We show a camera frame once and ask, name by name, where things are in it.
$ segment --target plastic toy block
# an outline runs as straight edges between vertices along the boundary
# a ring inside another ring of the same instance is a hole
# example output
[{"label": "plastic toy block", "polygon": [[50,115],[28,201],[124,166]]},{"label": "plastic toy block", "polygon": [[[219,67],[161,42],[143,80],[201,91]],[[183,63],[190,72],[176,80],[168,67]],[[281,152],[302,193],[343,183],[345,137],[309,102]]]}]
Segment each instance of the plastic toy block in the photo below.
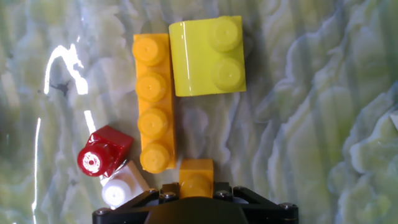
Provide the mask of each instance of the plastic toy block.
[{"label": "plastic toy block", "polygon": [[214,169],[211,159],[184,159],[180,167],[180,198],[213,197]]},{"label": "plastic toy block", "polygon": [[109,126],[93,134],[79,152],[77,164],[80,170],[92,177],[110,177],[125,160],[134,139]]},{"label": "plastic toy block", "polygon": [[169,31],[177,96],[246,91],[241,16],[177,22]]},{"label": "plastic toy block", "polygon": [[101,184],[103,184],[102,198],[113,209],[149,190],[147,182],[133,161],[129,161],[116,171],[106,182],[102,180]]},{"label": "plastic toy block", "polygon": [[134,35],[142,168],[175,168],[174,90],[168,34]]}]

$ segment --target green marble countertop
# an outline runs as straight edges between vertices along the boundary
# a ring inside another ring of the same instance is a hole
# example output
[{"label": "green marble countertop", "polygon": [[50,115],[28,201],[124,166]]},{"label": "green marble countertop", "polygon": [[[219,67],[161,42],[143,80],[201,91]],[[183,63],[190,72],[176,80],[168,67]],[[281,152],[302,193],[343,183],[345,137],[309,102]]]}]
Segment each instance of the green marble countertop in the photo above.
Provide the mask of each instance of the green marble countertop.
[{"label": "green marble countertop", "polygon": [[[106,124],[135,138],[132,35],[241,15],[247,91],[177,98],[178,158],[300,207],[301,223],[396,223],[396,0],[0,0],[0,223],[91,223],[76,157]],[[178,169],[142,174],[151,187]]]}]

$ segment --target red lego piece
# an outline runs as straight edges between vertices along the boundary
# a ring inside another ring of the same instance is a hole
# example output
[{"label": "red lego piece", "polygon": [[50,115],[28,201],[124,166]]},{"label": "red lego piece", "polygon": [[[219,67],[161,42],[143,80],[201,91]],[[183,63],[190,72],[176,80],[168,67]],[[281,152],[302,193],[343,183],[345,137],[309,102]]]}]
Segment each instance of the red lego piece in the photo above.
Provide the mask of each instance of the red lego piece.
[{"label": "red lego piece", "polygon": [[77,164],[88,176],[110,177],[125,160],[133,141],[107,125],[91,134],[77,157]]}]

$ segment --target yellow-green lego brick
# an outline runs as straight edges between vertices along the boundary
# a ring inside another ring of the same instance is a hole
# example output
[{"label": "yellow-green lego brick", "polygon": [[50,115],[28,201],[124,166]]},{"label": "yellow-green lego brick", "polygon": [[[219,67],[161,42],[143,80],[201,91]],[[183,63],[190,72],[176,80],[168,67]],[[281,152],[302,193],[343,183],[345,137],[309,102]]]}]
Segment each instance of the yellow-green lego brick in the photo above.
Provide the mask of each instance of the yellow-green lego brick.
[{"label": "yellow-green lego brick", "polygon": [[246,91],[241,16],[170,25],[175,94]]}]

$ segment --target yellow lego brick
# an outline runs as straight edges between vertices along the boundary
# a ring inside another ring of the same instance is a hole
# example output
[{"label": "yellow lego brick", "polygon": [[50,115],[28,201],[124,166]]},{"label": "yellow lego brick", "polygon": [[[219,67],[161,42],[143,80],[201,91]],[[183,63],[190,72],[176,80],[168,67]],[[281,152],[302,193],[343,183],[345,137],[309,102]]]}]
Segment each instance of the yellow lego brick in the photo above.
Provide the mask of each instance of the yellow lego brick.
[{"label": "yellow lego brick", "polygon": [[246,91],[241,16],[177,22],[169,31],[177,96]]},{"label": "yellow lego brick", "polygon": [[180,167],[180,198],[213,197],[214,168],[211,159],[184,159]]},{"label": "yellow lego brick", "polygon": [[134,35],[142,168],[175,168],[174,90],[168,34]]}]

